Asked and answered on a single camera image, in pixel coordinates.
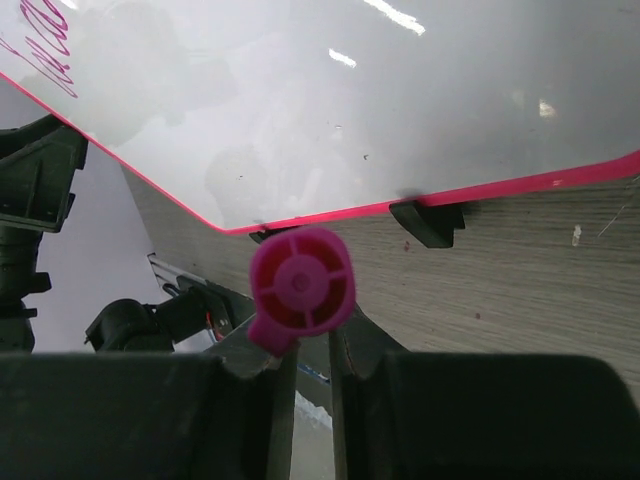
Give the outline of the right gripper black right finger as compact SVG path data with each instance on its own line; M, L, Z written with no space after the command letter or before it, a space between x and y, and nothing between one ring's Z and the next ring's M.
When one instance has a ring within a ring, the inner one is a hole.
M340 479L635 479L639 412L592 357L415 352L327 305Z

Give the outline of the white marker pen pink cap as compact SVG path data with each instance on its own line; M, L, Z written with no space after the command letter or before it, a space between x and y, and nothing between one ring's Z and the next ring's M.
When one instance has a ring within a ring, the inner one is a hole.
M355 310L356 281L346 244L334 232L304 227L263 240L249 269L256 316L248 338L275 357L303 337L343 325Z

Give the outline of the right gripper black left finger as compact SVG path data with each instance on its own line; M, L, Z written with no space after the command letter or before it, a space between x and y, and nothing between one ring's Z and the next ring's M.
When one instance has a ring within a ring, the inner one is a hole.
M285 479L297 354L5 354L5 479Z

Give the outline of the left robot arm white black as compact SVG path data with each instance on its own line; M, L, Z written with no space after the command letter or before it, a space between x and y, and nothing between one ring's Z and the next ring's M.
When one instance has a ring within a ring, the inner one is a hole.
M83 169L87 139L53 115L1 132L1 349L32 352L37 311L31 294L51 289L37 269L42 237L57 233L74 194L71 183ZM173 351L176 344L206 332L222 341L249 315L239 294L185 274L164 282L170 298L160 304L121 299L108 304L89 325L85 341L97 352Z

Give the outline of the pink framed whiteboard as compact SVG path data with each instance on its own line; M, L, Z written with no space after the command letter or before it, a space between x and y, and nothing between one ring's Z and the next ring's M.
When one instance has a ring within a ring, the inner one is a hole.
M1 75L225 232L639 171L635 1L5 1Z

